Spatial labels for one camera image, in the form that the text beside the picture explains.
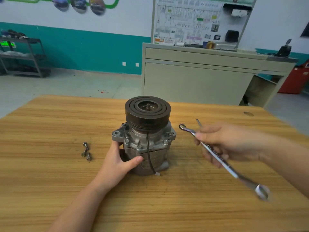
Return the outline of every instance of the green digital display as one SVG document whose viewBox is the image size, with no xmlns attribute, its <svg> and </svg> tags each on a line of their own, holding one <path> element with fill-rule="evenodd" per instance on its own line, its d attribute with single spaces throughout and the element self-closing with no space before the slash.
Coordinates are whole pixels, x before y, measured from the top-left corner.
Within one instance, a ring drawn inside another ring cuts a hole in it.
<svg viewBox="0 0 309 232">
<path fill-rule="evenodd" d="M 13 47 L 13 48 L 16 48 L 16 45 L 15 45 L 15 43 L 14 42 L 10 42 L 11 43 L 11 46 Z M 1 44 L 1 46 L 3 46 L 3 47 L 10 47 L 9 46 L 9 42 L 7 42 L 7 41 L 0 41 L 0 44 Z"/>
</svg>

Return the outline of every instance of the black wire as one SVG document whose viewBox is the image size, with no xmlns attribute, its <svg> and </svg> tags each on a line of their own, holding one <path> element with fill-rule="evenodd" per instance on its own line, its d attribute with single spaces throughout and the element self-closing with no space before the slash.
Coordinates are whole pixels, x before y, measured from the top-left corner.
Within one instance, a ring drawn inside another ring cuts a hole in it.
<svg viewBox="0 0 309 232">
<path fill-rule="evenodd" d="M 147 157 L 148 157 L 149 165 L 153 173 L 156 174 L 156 171 L 154 167 L 152 166 L 151 159 L 150 159 L 148 133 L 146 134 L 146 142 L 147 142 Z"/>
</svg>

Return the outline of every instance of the training display board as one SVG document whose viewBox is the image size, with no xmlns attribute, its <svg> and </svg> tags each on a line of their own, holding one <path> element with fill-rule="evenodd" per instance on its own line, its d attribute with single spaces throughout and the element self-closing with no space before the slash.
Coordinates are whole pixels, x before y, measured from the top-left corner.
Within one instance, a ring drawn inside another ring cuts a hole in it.
<svg viewBox="0 0 309 232">
<path fill-rule="evenodd" d="M 168 45 L 225 42 L 228 30 L 238 31 L 241 36 L 249 12 L 246 15 L 246 11 L 237 8 L 252 7 L 254 1 L 154 0 L 152 42 Z"/>
</svg>

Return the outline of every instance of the hand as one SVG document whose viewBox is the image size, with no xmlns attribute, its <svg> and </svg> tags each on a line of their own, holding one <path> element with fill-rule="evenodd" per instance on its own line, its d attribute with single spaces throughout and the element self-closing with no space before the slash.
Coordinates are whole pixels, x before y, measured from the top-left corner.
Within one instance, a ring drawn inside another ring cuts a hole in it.
<svg viewBox="0 0 309 232">
<path fill-rule="evenodd" d="M 261 160 L 275 137 L 240 126 L 217 123 L 201 127 L 195 134 L 195 143 L 210 144 L 223 159 L 248 161 Z M 212 164 L 222 165 L 204 147 L 202 154 Z"/>
<path fill-rule="evenodd" d="M 142 156 L 136 156 L 132 160 L 123 162 L 120 158 L 119 145 L 118 142 L 112 141 L 103 165 L 95 177 L 94 181 L 96 181 L 98 189 L 101 192 L 107 193 L 116 186 L 132 168 L 143 161 Z"/>
</svg>

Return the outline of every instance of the compressor housing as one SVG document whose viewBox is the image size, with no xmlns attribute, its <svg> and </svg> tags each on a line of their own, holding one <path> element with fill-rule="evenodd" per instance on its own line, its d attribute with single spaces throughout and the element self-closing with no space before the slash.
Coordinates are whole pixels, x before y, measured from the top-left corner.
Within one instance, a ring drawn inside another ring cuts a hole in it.
<svg viewBox="0 0 309 232">
<path fill-rule="evenodd" d="M 168 120 L 171 106 L 163 99 L 139 96 L 125 104 L 126 123 L 112 132 L 112 140 L 123 143 L 124 161 L 141 155 L 144 160 L 132 171 L 150 175 L 168 168 L 167 154 L 176 138 Z"/>
</svg>

